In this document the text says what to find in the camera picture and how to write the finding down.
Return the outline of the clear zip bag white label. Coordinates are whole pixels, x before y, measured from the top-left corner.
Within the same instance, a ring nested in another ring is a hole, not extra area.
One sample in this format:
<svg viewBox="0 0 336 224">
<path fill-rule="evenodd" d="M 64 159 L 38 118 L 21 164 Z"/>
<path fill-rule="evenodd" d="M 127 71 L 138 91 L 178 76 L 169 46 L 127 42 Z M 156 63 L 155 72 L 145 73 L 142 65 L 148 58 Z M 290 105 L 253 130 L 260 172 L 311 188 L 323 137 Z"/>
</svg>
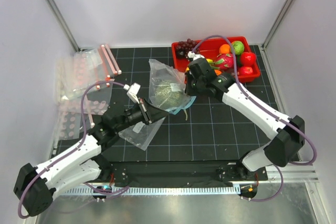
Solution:
<svg viewBox="0 0 336 224">
<path fill-rule="evenodd" d="M 164 120 L 165 117 L 150 125 L 139 122 L 119 132 L 119 136 L 135 147 L 146 151 Z"/>
</svg>

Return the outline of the green netted melon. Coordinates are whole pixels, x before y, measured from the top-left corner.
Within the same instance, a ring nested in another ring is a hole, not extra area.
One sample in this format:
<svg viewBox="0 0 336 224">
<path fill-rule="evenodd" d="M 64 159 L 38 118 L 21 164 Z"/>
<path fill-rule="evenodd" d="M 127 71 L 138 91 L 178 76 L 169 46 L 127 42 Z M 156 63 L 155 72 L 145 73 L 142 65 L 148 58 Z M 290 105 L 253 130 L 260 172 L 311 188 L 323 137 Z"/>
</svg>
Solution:
<svg viewBox="0 0 336 224">
<path fill-rule="evenodd" d="M 154 106 L 172 115 L 184 110 L 190 101 L 190 97 L 184 92 L 184 86 L 174 82 L 159 83 L 150 99 Z"/>
</svg>

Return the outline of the clear zip bag blue zipper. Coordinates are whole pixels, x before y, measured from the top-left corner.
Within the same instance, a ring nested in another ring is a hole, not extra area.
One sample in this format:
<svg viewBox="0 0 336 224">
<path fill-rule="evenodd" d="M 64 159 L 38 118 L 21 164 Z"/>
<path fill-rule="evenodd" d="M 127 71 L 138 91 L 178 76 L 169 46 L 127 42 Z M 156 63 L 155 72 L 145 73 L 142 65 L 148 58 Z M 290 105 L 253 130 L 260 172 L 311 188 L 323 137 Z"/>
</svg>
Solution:
<svg viewBox="0 0 336 224">
<path fill-rule="evenodd" d="M 151 103 L 172 115 L 183 111 L 187 119 L 187 109 L 194 103 L 196 97 L 185 93 L 185 74 L 156 59 L 150 59 L 149 65 L 149 99 Z"/>
</svg>

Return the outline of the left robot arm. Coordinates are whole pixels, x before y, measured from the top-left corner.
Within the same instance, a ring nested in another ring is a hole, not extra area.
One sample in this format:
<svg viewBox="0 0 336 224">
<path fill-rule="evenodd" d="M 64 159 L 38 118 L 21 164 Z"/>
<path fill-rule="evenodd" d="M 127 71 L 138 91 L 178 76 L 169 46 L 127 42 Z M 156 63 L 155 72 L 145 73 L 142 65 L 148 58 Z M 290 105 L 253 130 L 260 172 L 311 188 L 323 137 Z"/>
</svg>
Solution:
<svg viewBox="0 0 336 224">
<path fill-rule="evenodd" d="M 119 132 L 142 122 L 155 123 L 168 112 L 140 98 L 131 108 L 109 108 L 101 120 L 73 146 L 53 158 L 20 168 L 14 194 L 19 200 L 20 218 L 44 212 L 63 192 L 85 182 L 106 182 L 113 174 L 112 164 L 102 156 L 119 139 Z"/>
</svg>

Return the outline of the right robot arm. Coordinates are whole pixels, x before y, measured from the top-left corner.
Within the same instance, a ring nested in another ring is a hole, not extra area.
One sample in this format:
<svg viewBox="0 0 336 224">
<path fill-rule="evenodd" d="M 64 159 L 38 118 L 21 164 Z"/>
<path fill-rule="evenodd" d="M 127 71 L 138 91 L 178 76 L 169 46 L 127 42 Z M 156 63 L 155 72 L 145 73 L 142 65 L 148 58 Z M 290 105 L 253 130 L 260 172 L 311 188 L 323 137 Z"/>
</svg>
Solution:
<svg viewBox="0 0 336 224">
<path fill-rule="evenodd" d="M 304 146 L 304 120 L 274 110 L 245 89 L 229 73 L 217 75 L 204 58 L 188 65 L 186 93 L 191 96 L 206 95 L 231 106 L 256 124 L 269 138 L 264 146 L 244 154 L 236 163 L 239 178 L 248 180 L 265 166 L 285 167 Z"/>
</svg>

